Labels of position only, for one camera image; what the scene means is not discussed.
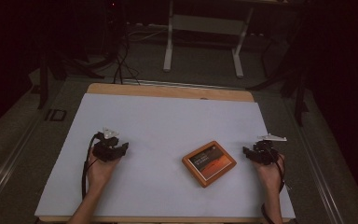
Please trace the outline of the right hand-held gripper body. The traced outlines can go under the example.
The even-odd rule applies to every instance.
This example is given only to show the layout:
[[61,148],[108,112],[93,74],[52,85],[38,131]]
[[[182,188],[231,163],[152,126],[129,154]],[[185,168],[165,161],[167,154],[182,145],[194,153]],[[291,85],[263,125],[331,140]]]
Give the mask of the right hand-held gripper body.
[[268,133],[267,135],[262,135],[257,137],[258,142],[254,144],[254,154],[257,157],[258,163],[269,165],[278,160],[279,152],[274,148],[272,142],[286,142],[285,137],[280,137]]

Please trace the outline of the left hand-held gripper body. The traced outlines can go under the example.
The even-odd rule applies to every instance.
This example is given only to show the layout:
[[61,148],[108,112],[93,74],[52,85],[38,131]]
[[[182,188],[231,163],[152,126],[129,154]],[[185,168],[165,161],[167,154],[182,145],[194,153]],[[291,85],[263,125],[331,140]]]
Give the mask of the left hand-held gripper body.
[[114,161],[120,157],[116,146],[118,144],[118,132],[103,127],[101,132],[97,132],[94,137],[98,142],[93,146],[93,155],[104,162]]

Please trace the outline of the wooden picture frame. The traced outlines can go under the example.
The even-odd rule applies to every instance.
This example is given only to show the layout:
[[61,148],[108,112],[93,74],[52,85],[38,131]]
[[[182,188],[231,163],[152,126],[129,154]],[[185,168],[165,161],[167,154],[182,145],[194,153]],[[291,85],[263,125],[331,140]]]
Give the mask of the wooden picture frame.
[[203,188],[210,186],[237,164],[216,141],[185,155],[182,163]]

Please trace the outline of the person's left hand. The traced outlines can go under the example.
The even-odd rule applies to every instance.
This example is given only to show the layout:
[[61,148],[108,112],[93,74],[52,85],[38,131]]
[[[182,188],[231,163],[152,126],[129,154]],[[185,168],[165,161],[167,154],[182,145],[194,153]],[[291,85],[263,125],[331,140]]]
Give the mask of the person's left hand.
[[89,189],[103,189],[110,181],[119,162],[120,159],[104,162],[90,154],[88,166]]

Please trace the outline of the person's right hand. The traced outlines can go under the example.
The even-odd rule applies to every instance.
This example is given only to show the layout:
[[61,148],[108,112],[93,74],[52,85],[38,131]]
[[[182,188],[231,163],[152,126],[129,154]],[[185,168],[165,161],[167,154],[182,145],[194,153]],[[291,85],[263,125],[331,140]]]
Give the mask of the person's right hand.
[[281,192],[285,175],[283,154],[279,155],[278,160],[275,163],[265,165],[253,162],[253,166],[256,169],[259,180],[265,190],[277,189]]

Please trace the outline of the black stand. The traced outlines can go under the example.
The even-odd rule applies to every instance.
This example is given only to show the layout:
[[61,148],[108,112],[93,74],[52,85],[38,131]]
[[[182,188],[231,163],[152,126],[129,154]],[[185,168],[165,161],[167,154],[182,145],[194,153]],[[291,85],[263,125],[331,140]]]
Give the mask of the black stand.
[[289,98],[293,94],[296,95],[294,117],[300,127],[303,126],[302,113],[306,110],[304,103],[305,82],[310,71],[309,60],[303,55],[306,42],[306,31],[299,28],[273,75],[260,84],[247,87],[249,91],[260,91],[282,81],[281,97]]
[[42,109],[48,101],[48,73],[51,73],[58,80],[64,80],[67,75],[63,68],[63,63],[68,63],[70,67],[75,68],[80,74],[92,78],[102,78],[92,72],[86,65],[77,62],[63,52],[56,49],[41,49],[39,54],[39,105],[38,109]]

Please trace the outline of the white power strip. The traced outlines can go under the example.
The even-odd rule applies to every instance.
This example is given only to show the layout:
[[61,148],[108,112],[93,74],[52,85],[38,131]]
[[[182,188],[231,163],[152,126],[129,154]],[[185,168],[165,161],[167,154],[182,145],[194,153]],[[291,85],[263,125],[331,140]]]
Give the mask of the white power strip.
[[127,23],[127,27],[131,32],[156,32],[160,30],[167,30],[167,25],[159,24],[142,24],[142,23]]

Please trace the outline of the white metal stand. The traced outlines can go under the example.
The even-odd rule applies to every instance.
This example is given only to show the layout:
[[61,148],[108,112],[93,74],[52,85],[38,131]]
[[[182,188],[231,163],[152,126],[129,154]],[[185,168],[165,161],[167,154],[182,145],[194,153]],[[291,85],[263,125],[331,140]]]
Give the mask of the white metal stand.
[[203,32],[220,35],[236,35],[239,38],[238,44],[231,50],[232,60],[234,63],[237,78],[243,78],[244,73],[241,65],[241,47],[246,37],[251,18],[254,14],[254,8],[250,7],[243,21],[217,19],[208,17],[198,17],[175,14],[173,12],[174,2],[169,1],[169,18],[168,18],[168,38],[163,64],[163,71],[170,72],[172,67],[172,34],[174,30],[183,30],[191,32]]

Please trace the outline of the metal floor rail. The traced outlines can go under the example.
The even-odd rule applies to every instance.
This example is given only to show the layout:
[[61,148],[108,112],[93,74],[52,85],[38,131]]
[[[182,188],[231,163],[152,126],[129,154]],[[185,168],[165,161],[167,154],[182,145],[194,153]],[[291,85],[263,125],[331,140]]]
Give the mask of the metal floor rail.
[[191,88],[191,89],[246,91],[245,88],[224,87],[224,86],[221,87],[221,86],[211,86],[211,85],[187,84],[187,83],[175,83],[175,82],[163,82],[163,81],[150,81],[150,80],[134,80],[134,79],[124,79],[122,81],[122,84],[139,85],[139,86]]
[[10,148],[8,156],[6,157],[3,164],[0,166],[0,193],[5,187],[7,181],[10,179],[16,164],[23,152],[23,149],[27,145],[33,131],[41,122],[40,117],[33,118],[27,126],[24,128],[23,133],[18,138],[18,140]]
[[337,200],[335,199],[332,189],[330,188],[327,176],[323,171],[323,165],[326,165],[326,162],[320,161],[317,158],[315,153],[316,149],[320,147],[314,147],[310,138],[308,137],[308,132],[304,129],[304,120],[302,124],[296,120],[295,108],[296,108],[296,99],[289,98],[284,101],[286,110],[288,111],[291,121],[296,126],[296,132],[299,136],[299,142],[305,153],[304,158],[307,160],[307,164],[310,170],[310,174],[313,180],[313,186],[318,191],[318,197],[323,204],[323,209],[328,217],[328,224],[344,224],[344,219],[337,207]]

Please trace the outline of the black floor bracket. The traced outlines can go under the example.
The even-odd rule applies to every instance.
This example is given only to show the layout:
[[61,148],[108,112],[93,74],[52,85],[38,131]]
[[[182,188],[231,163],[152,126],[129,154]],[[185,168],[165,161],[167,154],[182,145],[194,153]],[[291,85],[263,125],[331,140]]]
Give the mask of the black floor bracket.
[[49,109],[44,121],[64,121],[67,111],[63,109]]

